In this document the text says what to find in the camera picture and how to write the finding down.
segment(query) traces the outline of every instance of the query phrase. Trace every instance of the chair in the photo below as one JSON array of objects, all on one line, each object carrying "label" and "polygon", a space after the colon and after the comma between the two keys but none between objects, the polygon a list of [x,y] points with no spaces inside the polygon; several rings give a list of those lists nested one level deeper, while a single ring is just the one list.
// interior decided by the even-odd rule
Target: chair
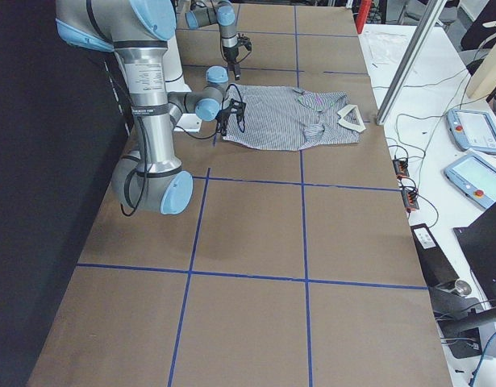
[{"label": "chair", "polygon": [[[406,0],[403,5],[400,16],[398,17],[398,24],[403,24],[405,18],[419,21],[425,12],[427,0]],[[443,29],[447,31],[450,25],[457,20],[457,6],[459,0],[448,1],[444,9],[441,11],[439,21],[443,24]]]}]

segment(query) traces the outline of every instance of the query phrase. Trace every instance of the white table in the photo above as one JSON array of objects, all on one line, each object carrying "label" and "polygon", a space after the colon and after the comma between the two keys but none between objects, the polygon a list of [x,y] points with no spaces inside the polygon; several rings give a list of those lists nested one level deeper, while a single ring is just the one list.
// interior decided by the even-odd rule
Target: white table
[{"label": "white table", "polygon": [[[414,27],[408,26],[366,25],[360,35],[366,66],[379,106],[387,91],[387,88],[382,86],[390,85],[414,30]],[[455,77],[438,85],[406,87],[402,90],[384,125],[389,145],[396,144],[398,141],[396,130],[398,114],[405,113],[416,117],[440,116],[448,108],[459,106],[461,103],[461,96],[469,75],[443,29],[437,27],[432,31],[419,54],[414,69],[406,80],[406,85],[435,84],[452,76]],[[464,108],[491,112],[485,100],[466,104]],[[464,153],[459,151],[454,144],[448,131],[446,118],[418,120],[402,116],[398,121],[398,133],[405,143],[422,149],[425,149],[428,144],[427,156],[421,168],[421,177],[419,159],[410,160],[410,175],[416,183],[419,183],[420,194],[431,201],[440,212],[437,224],[431,228],[432,234],[460,278],[472,286],[473,292],[470,297],[482,300],[479,294],[480,289],[473,280],[469,265],[452,229],[468,226],[483,210],[449,183],[443,175],[443,169],[462,157]],[[420,150],[407,147],[400,142],[398,144],[407,148],[410,156],[422,155]],[[390,149],[391,156],[396,150],[397,148]],[[397,156],[404,156],[404,152],[398,149]],[[496,166],[496,159],[489,156],[485,158]],[[432,225],[436,220],[435,211],[421,198],[419,206],[420,210],[411,213],[410,225],[418,223]],[[458,360],[452,356],[446,346],[444,351],[453,385],[455,387],[468,386],[471,372],[475,369],[478,358]],[[464,370],[465,373],[457,373],[455,369]],[[476,386],[496,387],[496,359],[486,360],[482,365]]]}]

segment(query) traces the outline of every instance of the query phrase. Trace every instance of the red pole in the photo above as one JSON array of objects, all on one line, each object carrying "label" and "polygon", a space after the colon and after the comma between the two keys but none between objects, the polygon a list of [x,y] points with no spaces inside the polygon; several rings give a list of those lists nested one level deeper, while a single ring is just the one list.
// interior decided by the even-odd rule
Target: red pole
[{"label": "red pole", "polygon": [[357,34],[362,32],[366,19],[368,18],[369,9],[371,8],[372,0],[362,0],[361,6],[359,7],[359,14],[355,21],[355,27],[357,29]]}]

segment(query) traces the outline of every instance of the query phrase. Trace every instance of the blue cable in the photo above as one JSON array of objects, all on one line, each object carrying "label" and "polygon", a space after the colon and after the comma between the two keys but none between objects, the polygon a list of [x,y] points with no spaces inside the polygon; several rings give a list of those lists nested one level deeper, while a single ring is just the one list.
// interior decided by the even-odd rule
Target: blue cable
[{"label": "blue cable", "polygon": [[473,387],[475,385],[475,380],[477,379],[477,374],[479,373],[479,369],[481,369],[482,361],[484,360],[484,356],[486,354],[486,351],[491,343],[491,340],[493,340],[496,336],[496,332],[491,335],[491,337],[488,339],[488,342],[484,346],[484,350],[482,351],[481,359],[479,360],[479,364],[477,364],[477,368],[475,368],[475,371],[473,371],[473,378],[469,382],[469,386]]}]

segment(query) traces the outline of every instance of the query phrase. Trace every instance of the device screen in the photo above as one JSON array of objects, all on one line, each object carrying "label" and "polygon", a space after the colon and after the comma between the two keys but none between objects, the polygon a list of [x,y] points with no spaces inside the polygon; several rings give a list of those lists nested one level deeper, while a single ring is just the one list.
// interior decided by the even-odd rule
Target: device screen
[{"label": "device screen", "polygon": [[496,172],[473,157],[469,157],[453,170],[468,183],[482,189],[484,195],[496,202]]},{"label": "device screen", "polygon": [[460,111],[457,117],[471,146],[496,149],[495,136],[483,114]]}]

